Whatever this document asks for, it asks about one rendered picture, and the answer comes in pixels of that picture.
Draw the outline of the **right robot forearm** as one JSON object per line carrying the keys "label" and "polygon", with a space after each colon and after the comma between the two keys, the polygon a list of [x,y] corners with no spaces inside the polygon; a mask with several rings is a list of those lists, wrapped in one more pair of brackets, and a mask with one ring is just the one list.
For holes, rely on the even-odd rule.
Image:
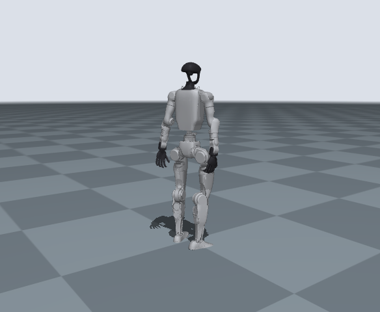
{"label": "right robot forearm", "polygon": [[219,139],[218,139],[218,132],[219,132],[219,120],[213,119],[211,122],[211,129],[208,131],[210,134],[210,148],[213,147],[213,154],[217,154],[219,151],[218,145],[219,145]]}

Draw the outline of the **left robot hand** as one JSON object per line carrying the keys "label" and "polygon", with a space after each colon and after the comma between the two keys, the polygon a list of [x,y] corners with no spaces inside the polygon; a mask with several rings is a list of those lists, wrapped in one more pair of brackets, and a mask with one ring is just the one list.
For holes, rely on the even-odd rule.
{"label": "left robot hand", "polygon": [[[156,156],[157,157],[156,158],[156,165],[159,167],[162,167],[162,168],[164,168],[163,165],[165,167],[167,167],[165,164],[165,158],[167,159],[168,163],[170,163],[168,157],[166,156],[166,152],[165,152],[166,148],[161,148],[161,142],[159,142],[159,146],[158,146],[159,151],[158,151],[157,156]],[[160,160],[161,160],[161,165],[160,165]]]}

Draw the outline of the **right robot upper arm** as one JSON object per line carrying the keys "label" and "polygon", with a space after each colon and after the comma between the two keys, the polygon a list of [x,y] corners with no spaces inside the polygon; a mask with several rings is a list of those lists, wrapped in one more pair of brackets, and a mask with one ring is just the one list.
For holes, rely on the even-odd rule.
{"label": "right robot upper arm", "polygon": [[211,122],[213,119],[215,119],[214,118],[215,110],[214,110],[214,104],[213,104],[214,96],[210,92],[203,92],[203,91],[199,92],[199,96],[200,96],[201,102],[204,103],[208,126],[211,127]]}

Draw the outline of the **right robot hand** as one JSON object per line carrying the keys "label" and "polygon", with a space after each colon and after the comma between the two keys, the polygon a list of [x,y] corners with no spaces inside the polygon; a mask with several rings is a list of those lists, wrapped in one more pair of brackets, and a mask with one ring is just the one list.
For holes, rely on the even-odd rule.
{"label": "right robot hand", "polygon": [[208,160],[208,165],[207,165],[206,169],[203,170],[203,172],[206,172],[208,174],[214,172],[215,168],[217,167],[217,158],[216,158],[216,156],[218,155],[218,153],[217,154],[213,154],[213,147],[211,147],[209,155],[210,155],[210,158]]}

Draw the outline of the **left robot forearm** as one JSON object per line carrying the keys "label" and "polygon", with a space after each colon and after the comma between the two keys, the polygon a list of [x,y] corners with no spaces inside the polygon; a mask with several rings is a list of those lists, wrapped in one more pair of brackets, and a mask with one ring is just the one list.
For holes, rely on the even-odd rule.
{"label": "left robot forearm", "polygon": [[170,131],[170,126],[164,124],[162,122],[161,124],[161,136],[160,136],[160,142],[161,142],[161,148],[166,148],[167,146],[167,142],[169,140],[168,136],[169,136],[169,131]]}

